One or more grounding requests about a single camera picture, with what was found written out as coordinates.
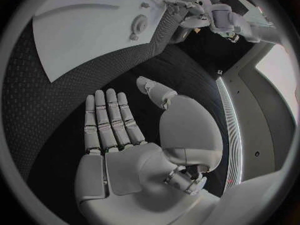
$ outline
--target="led light strip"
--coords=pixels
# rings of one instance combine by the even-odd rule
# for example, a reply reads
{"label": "led light strip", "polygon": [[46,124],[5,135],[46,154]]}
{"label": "led light strip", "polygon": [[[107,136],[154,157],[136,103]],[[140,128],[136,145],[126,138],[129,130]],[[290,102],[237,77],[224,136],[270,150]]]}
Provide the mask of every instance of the led light strip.
{"label": "led light strip", "polygon": [[229,138],[229,159],[225,191],[234,185],[240,184],[242,181],[243,144],[235,107],[221,77],[216,80],[216,85],[223,103]]}

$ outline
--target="robotic hand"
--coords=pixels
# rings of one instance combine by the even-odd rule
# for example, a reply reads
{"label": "robotic hand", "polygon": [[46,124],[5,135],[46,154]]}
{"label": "robotic hand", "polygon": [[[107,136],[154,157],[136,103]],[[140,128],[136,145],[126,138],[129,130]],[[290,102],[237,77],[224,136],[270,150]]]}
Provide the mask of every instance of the robotic hand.
{"label": "robotic hand", "polygon": [[183,28],[209,27],[213,33],[236,43],[239,35],[252,43],[265,41],[280,44],[280,39],[275,28],[257,26],[247,22],[243,16],[232,12],[232,8],[223,3],[212,4],[210,0],[188,2],[183,0],[163,0],[164,3],[178,13],[180,8],[185,8],[192,15],[187,16],[180,26]]}
{"label": "robotic hand", "polygon": [[176,217],[195,204],[206,183],[202,173],[213,171],[222,158],[220,130],[203,106],[145,77],[136,84],[165,109],[159,124],[161,147],[145,141],[124,93],[108,89],[105,99],[98,90],[87,97],[86,155],[77,169],[75,196],[91,223],[115,224],[108,208],[126,207],[128,213],[147,217],[158,206],[170,208],[166,219]]}

